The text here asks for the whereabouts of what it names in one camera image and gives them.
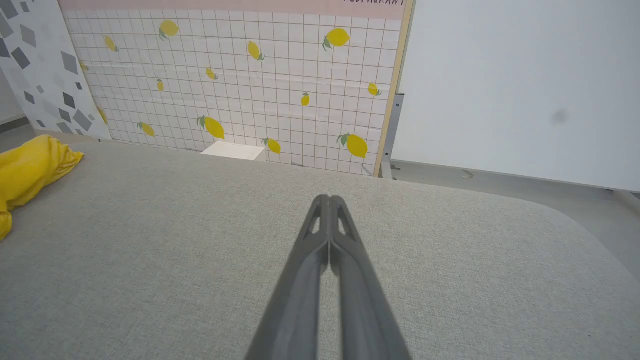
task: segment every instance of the yellow cloth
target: yellow cloth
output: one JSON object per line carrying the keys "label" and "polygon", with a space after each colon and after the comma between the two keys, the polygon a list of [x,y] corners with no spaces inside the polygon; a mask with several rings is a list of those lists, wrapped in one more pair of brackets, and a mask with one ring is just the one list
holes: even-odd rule
{"label": "yellow cloth", "polygon": [[67,175],[83,156],[49,135],[0,154],[0,241],[11,230],[9,211],[25,205],[43,187]]}

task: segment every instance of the pink border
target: pink border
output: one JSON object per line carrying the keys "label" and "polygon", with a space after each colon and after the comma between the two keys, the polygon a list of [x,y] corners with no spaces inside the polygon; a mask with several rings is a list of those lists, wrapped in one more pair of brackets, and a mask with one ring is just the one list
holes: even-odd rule
{"label": "pink border", "polygon": [[59,0],[63,11],[200,9],[402,20],[406,0]]}

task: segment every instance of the lemon print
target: lemon print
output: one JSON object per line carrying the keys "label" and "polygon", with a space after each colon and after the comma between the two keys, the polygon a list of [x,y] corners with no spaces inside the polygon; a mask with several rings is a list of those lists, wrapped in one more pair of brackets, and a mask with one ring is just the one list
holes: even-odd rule
{"label": "lemon print", "polygon": [[139,123],[138,123],[138,127],[139,127],[140,129],[142,129],[142,131],[144,131],[144,132],[145,132],[145,134],[147,134],[147,135],[149,135],[149,136],[156,137],[156,132],[154,131],[154,128],[153,128],[153,127],[151,127],[151,125],[146,124],[146,123],[144,123],[144,122],[139,122]]}
{"label": "lemon print", "polygon": [[380,94],[382,94],[374,83],[369,83],[369,93],[373,96],[380,96]]}
{"label": "lemon print", "polygon": [[218,80],[218,75],[214,74],[213,70],[211,70],[210,68],[207,67],[207,70],[205,72],[207,73],[207,76],[209,76],[210,79]]}
{"label": "lemon print", "polygon": [[116,46],[116,43],[113,42],[113,39],[106,35],[104,36],[104,43],[107,45],[109,50],[113,51],[114,53],[120,51],[120,48]]}
{"label": "lemon print", "polygon": [[338,136],[338,140],[342,146],[347,144],[347,149],[353,156],[358,156],[359,158],[363,158],[367,156],[367,143],[358,135],[346,133],[344,135]]}
{"label": "lemon print", "polygon": [[276,140],[264,138],[262,139],[262,143],[264,145],[267,145],[269,147],[269,150],[275,152],[276,154],[280,154],[280,144]]}
{"label": "lemon print", "polygon": [[104,120],[105,124],[109,124],[109,122],[107,122],[107,115],[104,113],[104,110],[98,108],[98,112],[100,113],[100,116],[102,117],[102,119]]}
{"label": "lemon print", "polygon": [[215,119],[201,116],[196,121],[200,124],[200,127],[206,127],[211,136],[222,140],[225,139],[225,130]]}
{"label": "lemon print", "polygon": [[158,36],[160,37],[160,40],[164,41],[165,39],[169,39],[169,37],[174,37],[175,34],[178,33],[179,29],[180,28],[178,28],[178,25],[176,25],[175,22],[171,20],[165,20],[162,21],[162,24],[160,24],[160,31],[158,32]]}
{"label": "lemon print", "polygon": [[302,104],[302,106],[307,106],[309,105],[309,93],[305,91],[304,94],[302,94],[302,99],[300,99],[300,104]]}
{"label": "lemon print", "polygon": [[333,29],[324,37],[322,48],[326,51],[327,47],[331,49],[331,46],[343,46],[349,39],[349,34],[345,29]]}
{"label": "lemon print", "polygon": [[256,60],[264,60],[264,55],[258,49],[258,45],[255,42],[249,41],[249,46],[247,47],[249,50],[249,55]]}

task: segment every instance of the white tiled backdrop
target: white tiled backdrop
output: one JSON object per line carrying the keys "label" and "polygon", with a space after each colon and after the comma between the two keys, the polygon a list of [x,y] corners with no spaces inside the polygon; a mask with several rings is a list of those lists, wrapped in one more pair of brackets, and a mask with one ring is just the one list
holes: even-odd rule
{"label": "white tiled backdrop", "polygon": [[[280,143],[268,160],[371,175],[387,108],[399,20],[206,10],[65,12],[90,90],[117,141],[202,151],[214,138],[196,119],[220,122],[226,142]],[[160,23],[180,31],[158,37]],[[333,28],[350,35],[323,50]],[[104,43],[110,36],[120,51]],[[248,42],[266,57],[249,56]],[[219,78],[205,73],[211,68]],[[162,79],[164,91],[157,90]],[[367,88],[376,83],[380,96]],[[303,92],[310,102],[302,106]],[[155,137],[136,124],[150,124]],[[337,143],[341,134],[367,142],[362,159]]]}

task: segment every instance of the white block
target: white block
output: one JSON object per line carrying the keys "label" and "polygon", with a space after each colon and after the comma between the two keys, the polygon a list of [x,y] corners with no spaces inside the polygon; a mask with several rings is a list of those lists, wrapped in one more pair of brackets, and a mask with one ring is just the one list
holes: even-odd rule
{"label": "white block", "polygon": [[232,159],[267,161],[267,154],[263,147],[239,145],[229,142],[216,142],[206,148],[202,154]]}

